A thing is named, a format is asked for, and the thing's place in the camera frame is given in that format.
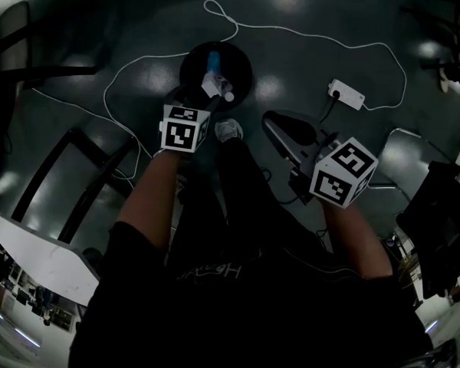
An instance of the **electronic device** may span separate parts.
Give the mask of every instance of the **electronic device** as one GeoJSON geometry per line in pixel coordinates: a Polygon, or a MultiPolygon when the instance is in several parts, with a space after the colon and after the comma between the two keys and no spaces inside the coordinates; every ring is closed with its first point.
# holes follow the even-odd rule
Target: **electronic device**
{"type": "Polygon", "coordinates": [[[338,91],[339,101],[345,103],[346,105],[352,107],[353,109],[360,110],[365,102],[365,96],[361,93],[358,93],[352,87],[349,87],[347,84],[344,84],[338,79],[334,79],[329,84],[328,94],[333,97],[334,91],[338,91]]]}
{"type": "Polygon", "coordinates": [[[314,196],[346,208],[368,186],[376,159],[360,142],[342,141],[301,113],[268,111],[263,129],[280,155],[291,162],[289,186],[307,204],[314,196]]]}

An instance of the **black pants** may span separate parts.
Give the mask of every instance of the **black pants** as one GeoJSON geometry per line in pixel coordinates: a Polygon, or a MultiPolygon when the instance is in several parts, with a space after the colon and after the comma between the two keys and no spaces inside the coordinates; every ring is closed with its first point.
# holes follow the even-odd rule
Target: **black pants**
{"type": "Polygon", "coordinates": [[[228,226],[209,184],[189,180],[181,192],[184,209],[168,261],[174,272],[212,265],[223,258],[255,256],[259,248],[323,250],[315,234],[278,203],[244,142],[237,138],[224,142],[217,167],[228,226]]]}

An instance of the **concrete floor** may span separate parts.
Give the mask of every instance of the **concrete floor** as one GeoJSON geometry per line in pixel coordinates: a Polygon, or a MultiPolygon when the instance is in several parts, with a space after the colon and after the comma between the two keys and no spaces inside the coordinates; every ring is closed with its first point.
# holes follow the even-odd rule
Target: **concrete floor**
{"type": "MultiPolygon", "coordinates": [[[[22,0],[0,0],[0,14],[22,0]]],[[[32,40],[33,65],[91,65],[99,72],[92,77],[47,80],[40,90],[54,97],[80,104],[105,115],[104,88],[125,63],[145,54],[175,54],[190,51],[206,41],[220,40],[233,32],[224,18],[207,13],[205,0],[26,0],[32,20],[95,2],[97,8],[71,21],[61,21],[32,40]]],[[[380,154],[393,127],[422,134],[456,159],[460,150],[460,96],[443,94],[435,71],[422,71],[422,61],[446,58],[449,33],[443,28],[418,23],[399,12],[400,5],[424,8],[452,20],[450,4],[429,0],[218,0],[237,21],[254,25],[282,25],[306,33],[328,35],[349,45],[381,41],[396,53],[406,70],[406,98],[395,110],[355,111],[335,106],[325,125],[345,137],[355,136],[370,151],[380,154]]],[[[241,29],[232,43],[249,57],[254,86],[245,102],[226,115],[238,119],[245,141],[256,161],[273,173],[271,188],[280,200],[294,196],[288,188],[290,166],[271,146],[261,129],[267,110],[285,109],[318,116],[327,102],[327,85],[338,78],[366,95],[367,105],[396,104],[403,76],[384,48],[348,51],[325,40],[301,38],[283,31],[241,29]]],[[[126,69],[108,93],[113,115],[130,127],[149,151],[158,149],[157,127],[163,96],[178,84],[182,57],[145,59],[126,69]]],[[[26,185],[53,146],[72,127],[84,132],[107,152],[118,148],[128,135],[118,127],[48,100],[30,90],[21,93],[9,129],[13,152],[7,156],[0,179],[0,211],[10,215],[26,185]]],[[[214,174],[215,137],[208,138],[193,161],[194,168],[214,174]]],[[[396,183],[409,185],[409,163],[420,173],[439,155],[419,141],[400,143],[396,157],[386,157],[380,168],[393,174],[396,183]],[[409,146],[414,146],[413,153],[409,146]]],[[[131,173],[133,151],[121,164],[131,173]]],[[[149,159],[142,156],[138,176],[149,159]]],[[[48,175],[24,224],[57,237],[70,210],[92,179],[96,169],[76,149],[68,149],[48,175]]],[[[378,172],[376,182],[389,179],[378,172]]],[[[109,227],[123,204],[123,198],[105,187],[79,228],[72,245],[79,249],[96,247],[104,251],[109,227]]],[[[379,234],[393,230],[394,214],[406,206],[403,196],[393,190],[367,190],[358,204],[379,234]]],[[[316,201],[308,206],[295,202],[287,208],[310,230],[324,221],[316,201]]]]}

